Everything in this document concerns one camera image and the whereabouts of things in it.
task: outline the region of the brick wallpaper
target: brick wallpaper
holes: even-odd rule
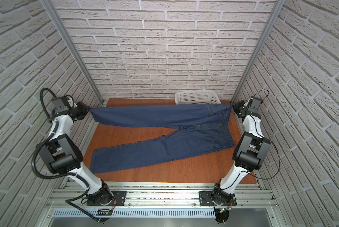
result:
[[[281,155],[263,182],[286,224],[339,226],[339,0],[285,2],[238,99],[261,89],[263,131]],[[277,164],[272,146],[258,173]]]
[[[231,98],[275,1],[54,0],[103,98]]]
[[[30,167],[51,127],[39,102],[42,87],[99,104],[40,1],[0,0],[0,226],[34,226],[56,183],[36,178]],[[77,146],[93,123],[88,115],[74,124]]]

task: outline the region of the laundry basket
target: laundry basket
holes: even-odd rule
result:
[[[179,104],[221,104],[213,90],[176,92],[176,105]]]

